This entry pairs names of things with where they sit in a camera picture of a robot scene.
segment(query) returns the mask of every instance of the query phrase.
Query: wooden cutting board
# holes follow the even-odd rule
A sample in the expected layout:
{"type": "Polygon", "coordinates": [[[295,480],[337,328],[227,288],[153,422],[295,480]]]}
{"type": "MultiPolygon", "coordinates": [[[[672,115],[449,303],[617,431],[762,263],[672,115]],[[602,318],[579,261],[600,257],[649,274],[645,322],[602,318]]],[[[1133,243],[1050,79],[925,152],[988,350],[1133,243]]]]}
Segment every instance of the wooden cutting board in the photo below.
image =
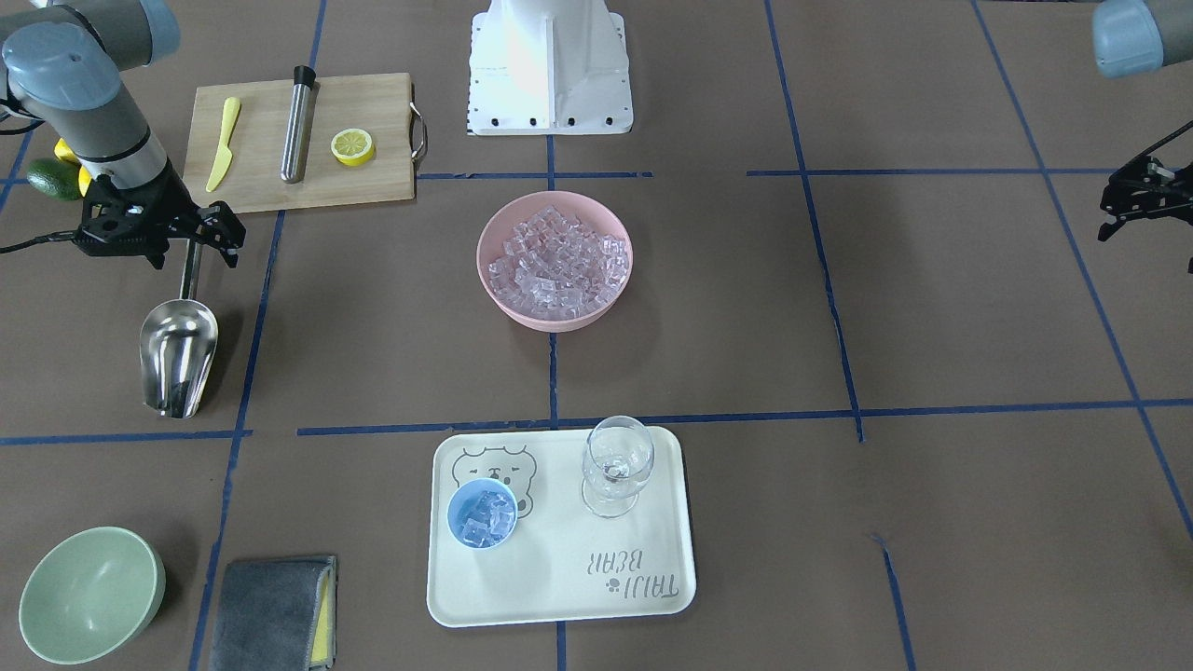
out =
{"type": "Polygon", "coordinates": [[[298,184],[285,184],[279,177],[292,79],[198,88],[183,168],[183,181],[194,202],[224,201],[233,211],[260,213],[413,198],[410,75],[324,76],[316,81],[307,172],[298,184]],[[220,186],[208,193],[220,118],[229,97],[241,100],[240,118],[228,143],[231,166],[220,186]],[[347,167],[335,160],[332,137],[345,128],[361,128],[372,135],[377,155],[371,161],[347,167]]]}

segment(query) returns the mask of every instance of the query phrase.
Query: pink bowl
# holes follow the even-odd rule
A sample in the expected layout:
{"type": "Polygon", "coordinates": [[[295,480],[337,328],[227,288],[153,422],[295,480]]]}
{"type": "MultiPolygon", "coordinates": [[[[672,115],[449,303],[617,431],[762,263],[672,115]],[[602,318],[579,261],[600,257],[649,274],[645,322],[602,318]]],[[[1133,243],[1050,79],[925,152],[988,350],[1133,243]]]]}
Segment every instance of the pink bowl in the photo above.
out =
{"type": "Polygon", "coordinates": [[[509,315],[509,319],[521,324],[523,326],[528,326],[536,331],[543,331],[545,333],[575,331],[576,328],[588,326],[589,324],[596,321],[600,315],[605,314],[608,312],[608,308],[613,307],[617,298],[622,296],[622,291],[625,291],[625,285],[629,284],[630,273],[632,272],[633,245],[630,244],[630,235],[625,232],[625,227],[622,226],[622,221],[617,218],[617,215],[611,213],[605,205],[593,201],[588,196],[581,196],[580,193],[573,193],[570,191],[539,191],[537,193],[527,193],[526,196],[511,202],[506,207],[497,210],[497,214],[493,215],[493,218],[490,218],[489,223],[486,224],[484,230],[481,232],[481,241],[476,245],[476,275],[481,278],[481,285],[484,287],[484,291],[489,294],[493,302],[501,308],[501,312],[509,315]],[[520,222],[528,220],[548,205],[555,205],[555,209],[560,210],[564,215],[575,215],[580,217],[581,221],[591,226],[593,230],[601,235],[613,235],[625,240],[625,253],[626,257],[629,257],[629,269],[625,282],[622,283],[622,289],[607,306],[576,319],[552,321],[526,316],[514,312],[499,301],[493,294],[493,288],[489,287],[489,264],[505,256],[506,252],[505,248],[502,248],[502,244],[513,234],[514,227],[520,222]]]}

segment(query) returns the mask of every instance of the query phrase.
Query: metal scoop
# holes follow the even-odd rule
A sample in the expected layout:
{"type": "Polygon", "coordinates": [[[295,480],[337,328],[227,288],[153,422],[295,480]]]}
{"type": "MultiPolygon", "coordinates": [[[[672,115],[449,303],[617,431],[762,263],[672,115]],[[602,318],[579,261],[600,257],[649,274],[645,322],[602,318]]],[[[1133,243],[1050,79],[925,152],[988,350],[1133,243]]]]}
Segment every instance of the metal scoop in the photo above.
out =
{"type": "Polygon", "coordinates": [[[141,326],[144,402],[162,417],[194,415],[216,353],[216,316],[193,300],[202,256],[203,246],[188,240],[180,297],[154,308],[141,326]]]}

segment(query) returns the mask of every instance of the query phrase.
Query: gray towel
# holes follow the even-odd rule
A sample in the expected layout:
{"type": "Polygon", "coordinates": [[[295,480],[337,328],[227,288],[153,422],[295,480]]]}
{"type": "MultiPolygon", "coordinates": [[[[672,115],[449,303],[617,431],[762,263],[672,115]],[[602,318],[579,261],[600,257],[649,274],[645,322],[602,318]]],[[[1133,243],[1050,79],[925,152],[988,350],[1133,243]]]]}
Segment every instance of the gray towel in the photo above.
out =
{"type": "MultiPolygon", "coordinates": [[[[323,579],[335,579],[334,568],[330,555],[229,564],[210,671],[310,669],[320,587],[323,579]]],[[[334,583],[328,598],[334,599],[334,583]]]]}

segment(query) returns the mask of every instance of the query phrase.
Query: wine glass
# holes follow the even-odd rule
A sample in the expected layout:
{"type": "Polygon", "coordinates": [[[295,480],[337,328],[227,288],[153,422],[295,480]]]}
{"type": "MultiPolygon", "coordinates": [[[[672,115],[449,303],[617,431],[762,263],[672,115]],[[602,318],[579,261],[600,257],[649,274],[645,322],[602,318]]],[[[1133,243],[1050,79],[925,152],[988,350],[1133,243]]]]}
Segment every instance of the wine glass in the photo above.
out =
{"type": "Polygon", "coordinates": [[[580,487],[585,505],[600,517],[625,515],[637,503],[654,466],[655,444],[641,421],[624,414],[601,420],[585,442],[580,487]]]}

